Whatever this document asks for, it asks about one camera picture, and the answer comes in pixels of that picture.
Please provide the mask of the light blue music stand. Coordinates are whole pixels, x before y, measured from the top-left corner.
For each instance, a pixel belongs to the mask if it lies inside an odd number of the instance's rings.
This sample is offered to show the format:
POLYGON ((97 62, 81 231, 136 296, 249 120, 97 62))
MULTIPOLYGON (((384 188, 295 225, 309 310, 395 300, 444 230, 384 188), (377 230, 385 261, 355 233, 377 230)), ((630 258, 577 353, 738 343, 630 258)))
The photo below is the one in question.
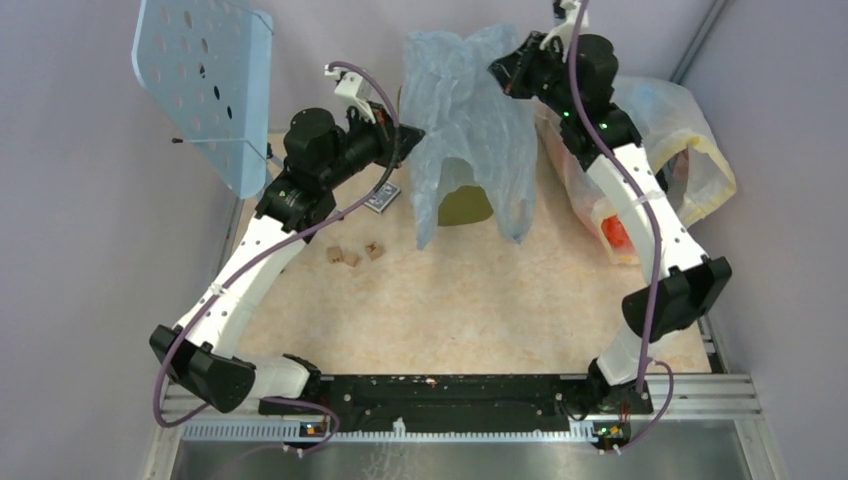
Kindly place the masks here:
POLYGON ((270 14, 249 1, 144 0, 132 63, 140 86, 241 199, 269 183, 270 14))

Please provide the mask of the wooden letter tile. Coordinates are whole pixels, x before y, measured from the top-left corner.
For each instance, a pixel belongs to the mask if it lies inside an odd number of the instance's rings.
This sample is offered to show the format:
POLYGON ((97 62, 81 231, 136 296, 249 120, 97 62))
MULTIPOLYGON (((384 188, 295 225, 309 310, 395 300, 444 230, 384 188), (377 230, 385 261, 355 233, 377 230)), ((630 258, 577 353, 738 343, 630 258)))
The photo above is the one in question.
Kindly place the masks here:
POLYGON ((344 261, 344 251, 339 246, 330 246, 326 249, 326 259, 331 264, 344 261))
POLYGON ((371 261, 376 261, 385 253, 383 246, 376 241, 366 244, 364 250, 371 261))

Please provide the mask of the white toothed rack strip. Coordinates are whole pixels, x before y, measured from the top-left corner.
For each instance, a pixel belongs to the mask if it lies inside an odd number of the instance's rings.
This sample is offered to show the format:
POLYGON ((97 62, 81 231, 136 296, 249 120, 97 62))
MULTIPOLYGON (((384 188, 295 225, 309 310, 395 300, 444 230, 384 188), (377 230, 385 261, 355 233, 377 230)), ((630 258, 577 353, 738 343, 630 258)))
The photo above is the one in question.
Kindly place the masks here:
MULTIPOLYGON (((307 443, 319 441, 306 434, 306 424, 292 420, 197 420, 183 428, 185 441, 307 443)), ((392 423, 387 431, 339 432, 339 443, 593 443, 597 440, 594 424, 577 422, 566 431, 492 432, 492 433, 418 433, 406 429, 403 421, 392 423)))

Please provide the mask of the blue plastic trash bag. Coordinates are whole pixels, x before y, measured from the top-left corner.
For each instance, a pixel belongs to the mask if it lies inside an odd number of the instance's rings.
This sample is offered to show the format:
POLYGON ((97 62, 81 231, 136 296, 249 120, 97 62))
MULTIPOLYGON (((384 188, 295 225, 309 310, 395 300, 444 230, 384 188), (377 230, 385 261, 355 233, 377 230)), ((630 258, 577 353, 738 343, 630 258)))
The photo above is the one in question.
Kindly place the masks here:
POLYGON ((400 120, 425 133, 406 160, 418 248, 433 238, 443 200, 463 186, 483 189, 505 239, 521 242, 530 230, 534 109, 504 95, 488 71, 521 42, 510 24, 467 37, 448 31, 413 31, 405 37, 400 120))

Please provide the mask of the plain wooden tile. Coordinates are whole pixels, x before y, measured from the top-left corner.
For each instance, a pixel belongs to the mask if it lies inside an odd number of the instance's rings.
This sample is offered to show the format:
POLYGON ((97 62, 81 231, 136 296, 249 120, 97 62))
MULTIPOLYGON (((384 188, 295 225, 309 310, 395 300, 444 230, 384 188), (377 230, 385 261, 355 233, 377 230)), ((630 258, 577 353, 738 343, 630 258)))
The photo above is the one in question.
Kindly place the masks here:
POLYGON ((357 267, 361 262, 361 257, 355 252, 346 252, 343 255, 343 262, 351 268, 357 267))

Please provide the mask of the green mesh trash bin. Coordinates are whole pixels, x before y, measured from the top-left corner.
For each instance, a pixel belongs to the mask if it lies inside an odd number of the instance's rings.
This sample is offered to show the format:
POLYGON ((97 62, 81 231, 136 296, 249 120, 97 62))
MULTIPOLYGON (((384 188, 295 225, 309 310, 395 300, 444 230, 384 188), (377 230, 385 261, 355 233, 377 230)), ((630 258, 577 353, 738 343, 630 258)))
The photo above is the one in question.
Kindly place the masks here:
POLYGON ((454 227, 475 224, 489 219, 493 214, 493 207, 482 187, 463 185, 441 201, 437 225, 454 227))

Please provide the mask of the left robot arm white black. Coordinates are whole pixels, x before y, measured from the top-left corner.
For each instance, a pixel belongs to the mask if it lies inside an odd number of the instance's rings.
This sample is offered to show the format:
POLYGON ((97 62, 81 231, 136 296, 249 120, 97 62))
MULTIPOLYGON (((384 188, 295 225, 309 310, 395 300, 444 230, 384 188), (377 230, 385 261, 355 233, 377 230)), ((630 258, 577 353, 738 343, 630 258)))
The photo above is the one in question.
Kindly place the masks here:
POLYGON ((204 407, 229 413, 250 395, 277 396, 297 413, 319 404, 319 370, 292 355, 271 362, 237 357, 247 324, 276 278, 315 234, 345 217, 334 191, 371 164, 398 168, 425 138, 423 129, 395 123, 372 103, 373 119, 351 107, 348 126, 322 108, 291 120, 280 174, 265 189, 242 240, 201 299, 172 326, 159 325, 149 345, 160 363, 154 398, 165 381, 204 407))

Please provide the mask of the large translucent bag of trash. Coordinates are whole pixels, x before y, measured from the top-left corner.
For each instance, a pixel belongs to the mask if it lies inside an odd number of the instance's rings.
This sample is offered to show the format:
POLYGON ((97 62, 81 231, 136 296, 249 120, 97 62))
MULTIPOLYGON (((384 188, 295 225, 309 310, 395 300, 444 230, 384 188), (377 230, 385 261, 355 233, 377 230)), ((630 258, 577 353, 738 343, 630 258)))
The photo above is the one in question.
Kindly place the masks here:
MULTIPOLYGON (((734 172, 689 90, 666 80, 624 75, 613 86, 613 102, 636 125, 657 181, 684 226, 712 214, 736 193, 734 172)), ((577 218, 611 263, 637 265, 616 210, 562 143, 557 114, 539 103, 535 124, 577 218)))

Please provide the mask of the blue playing card box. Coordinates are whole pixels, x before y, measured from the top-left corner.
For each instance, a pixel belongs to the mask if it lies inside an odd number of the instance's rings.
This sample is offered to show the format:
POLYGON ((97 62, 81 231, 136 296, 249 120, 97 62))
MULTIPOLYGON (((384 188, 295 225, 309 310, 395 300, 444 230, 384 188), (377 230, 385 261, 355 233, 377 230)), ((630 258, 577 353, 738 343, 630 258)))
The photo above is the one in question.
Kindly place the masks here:
POLYGON ((364 206, 377 214, 382 214, 399 197, 400 193, 401 188, 398 185, 386 182, 368 198, 364 206))

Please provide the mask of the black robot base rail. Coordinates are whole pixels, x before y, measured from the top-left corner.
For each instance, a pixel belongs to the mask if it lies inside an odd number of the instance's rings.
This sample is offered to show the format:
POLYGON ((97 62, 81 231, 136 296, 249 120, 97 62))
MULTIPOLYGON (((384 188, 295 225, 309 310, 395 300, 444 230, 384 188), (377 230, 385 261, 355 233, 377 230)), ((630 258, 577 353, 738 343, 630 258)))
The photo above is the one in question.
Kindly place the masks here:
POLYGON ((583 375, 336 375, 309 386, 305 401, 327 408, 343 433, 565 431, 591 415, 650 414, 632 386, 598 397, 583 375))

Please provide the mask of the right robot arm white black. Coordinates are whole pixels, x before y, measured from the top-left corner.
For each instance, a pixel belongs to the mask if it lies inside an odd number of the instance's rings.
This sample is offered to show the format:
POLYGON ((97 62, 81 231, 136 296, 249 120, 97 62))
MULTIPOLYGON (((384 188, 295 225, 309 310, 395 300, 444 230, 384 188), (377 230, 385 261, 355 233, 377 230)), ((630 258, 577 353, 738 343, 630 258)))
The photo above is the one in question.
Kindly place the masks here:
POLYGON ((581 170, 615 208, 642 264, 646 287, 625 296, 624 324, 588 367, 580 398, 612 412, 639 390, 649 362, 714 305, 732 269, 691 237, 650 166, 635 123, 613 100, 618 59, 603 36, 570 45, 533 31, 488 66, 502 92, 537 99, 559 116, 559 135, 581 170))

